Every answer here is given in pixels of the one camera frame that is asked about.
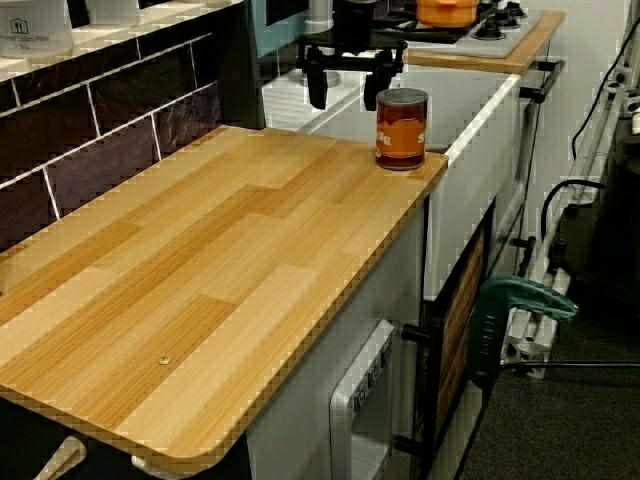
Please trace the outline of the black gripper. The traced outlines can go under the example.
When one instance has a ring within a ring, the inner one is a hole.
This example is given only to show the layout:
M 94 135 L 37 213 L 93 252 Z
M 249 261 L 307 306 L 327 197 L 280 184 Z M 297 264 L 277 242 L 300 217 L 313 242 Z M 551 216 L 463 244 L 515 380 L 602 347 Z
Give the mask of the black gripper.
M 306 71 L 310 103 L 326 107 L 328 89 L 325 70 L 375 71 L 366 76 L 363 102 L 377 106 L 377 95 L 390 88 L 391 80 L 403 70 L 404 40 L 373 33 L 376 1 L 315 1 L 332 14 L 324 31 L 306 33 L 296 39 L 296 67 Z

